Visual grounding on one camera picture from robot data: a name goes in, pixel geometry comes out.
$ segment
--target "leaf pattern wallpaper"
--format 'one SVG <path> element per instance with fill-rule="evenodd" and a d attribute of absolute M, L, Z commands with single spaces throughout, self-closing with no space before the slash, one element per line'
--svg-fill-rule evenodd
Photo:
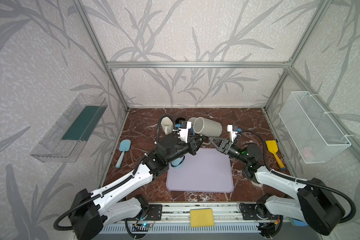
<path fill-rule="evenodd" d="M 359 0 L 332 1 L 294 68 L 360 141 Z M 289 76 L 268 109 L 290 160 L 289 168 L 298 177 L 317 177 L 351 196 L 357 206 L 356 216 L 336 227 L 334 234 L 339 240 L 360 239 L 360 162 L 349 149 L 323 164 L 306 164 L 302 160 L 278 115 L 291 91 L 302 89 Z"/>
<path fill-rule="evenodd" d="M 108 107 L 78 160 L 30 156 L 79 93 Z M 0 239 L 67 239 L 53 221 L 101 184 L 124 117 L 71 1 L 0 0 Z"/>
<path fill-rule="evenodd" d="M 318 0 L 82 2 L 108 61 L 287 61 L 319 4 Z M 132 107 L 262 107 L 281 72 L 113 69 Z"/>

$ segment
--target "purple tray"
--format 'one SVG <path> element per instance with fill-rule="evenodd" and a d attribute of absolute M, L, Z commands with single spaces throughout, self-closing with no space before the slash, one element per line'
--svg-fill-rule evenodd
<path fill-rule="evenodd" d="M 216 149 L 200 148 L 187 153 L 182 164 L 169 166 L 167 188 L 172 191 L 232 192 L 231 161 Z"/>

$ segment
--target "spatula head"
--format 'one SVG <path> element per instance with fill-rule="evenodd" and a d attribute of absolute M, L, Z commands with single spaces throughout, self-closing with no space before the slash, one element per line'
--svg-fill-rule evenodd
<path fill-rule="evenodd" d="M 267 144 L 268 151 L 270 153 L 277 153 L 277 151 L 279 151 L 279 148 L 277 147 L 277 143 L 275 140 L 265 141 L 265 143 Z"/>
<path fill-rule="evenodd" d="M 125 139 L 121 141 L 119 150 L 122 152 L 129 151 L 130 147 L 131 147 L 131 141 L 129 139 Z"/>

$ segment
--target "brown marble table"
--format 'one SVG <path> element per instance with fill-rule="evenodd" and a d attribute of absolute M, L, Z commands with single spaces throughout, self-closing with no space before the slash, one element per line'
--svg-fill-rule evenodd
<path fill-rule="evenodd" d="M 233 124 L 241 129 L 248 129 L 257 132 L 264 140 L 274 140 L 273 134 L 269 128 L 267 120 L 261 108 L 159 108 L 159 109 L 131 109 L 125 123 L 120 141 L 124 139 L 131 140 L 130 151 L 125 153 L 121 168 L 115 168 L 115 164 L 120 156 L 120 151 L 116 151 L 112 163 L 108 170 L 104 185 L 120 178 L 130 172 L 136 161 L 155 147 L 155 136 L 157 131 L 157 122 L 164 114 L 169 114 L 175 120 L 183 117 L 204 117 L 220 122 L 223 126 L 221 137 L 229 137 L 226 132 L 226 125 Z M 254 134 L 245 133 L 240 137 L 238 147 L 245 147 L 254 142 L 263 149 L 261 140 Z M 202 145 L 203 147 L 213 147 L 211 145 Z M 283 156 L 278 152 L 278 156 L 284 162 Z M 288 169 L 281 170 L 274 159 L 273 154 L 267 151 L 267 162 L 271 168 L 290 175 Z M 208 201 L 208 202 L 247 202 L 256 201 L 264 194 L 274 194 L 283 197 L 284 194 L 267 185 L 255 184 L 246 179 L 241 169 L 244 164 L 240 161 L 232 161 L 232 176 L 235 186 L 231 193 L 211 193 L 211 192 L 181 192 L 170 191 L 165 183 L 167 173 L 155 179 L 151 183 L 144 185 L 127 196 L 127 199 L 142 194 L 148 202 L 186 202 L 186 201 Z"/>

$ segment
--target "large gray cup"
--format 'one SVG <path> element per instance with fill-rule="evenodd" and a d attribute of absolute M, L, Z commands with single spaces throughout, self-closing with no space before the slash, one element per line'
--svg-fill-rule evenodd
<path fill-rule="evenodd" d="M 200 117 L 197 118 L 193 123 L 193 130 L 196 134 L 208 137 L 219 137 L 221 135 L 223 127 L 219 122 Z"/>

